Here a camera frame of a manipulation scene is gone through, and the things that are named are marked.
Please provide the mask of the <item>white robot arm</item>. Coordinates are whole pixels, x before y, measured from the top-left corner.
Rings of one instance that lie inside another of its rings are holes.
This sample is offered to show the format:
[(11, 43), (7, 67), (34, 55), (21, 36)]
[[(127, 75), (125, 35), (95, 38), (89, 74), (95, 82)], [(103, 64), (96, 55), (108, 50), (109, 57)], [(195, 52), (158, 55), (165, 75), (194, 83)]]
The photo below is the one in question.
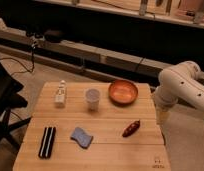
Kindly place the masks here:
[(159, 86), (152, 95), (159, 125), (167, 120), (168, 110), (179, 98), (204, 112), (204, 85), (197, 81), (200, 73), (201, 69), (194, 61), (166, 67), (159, 73)]

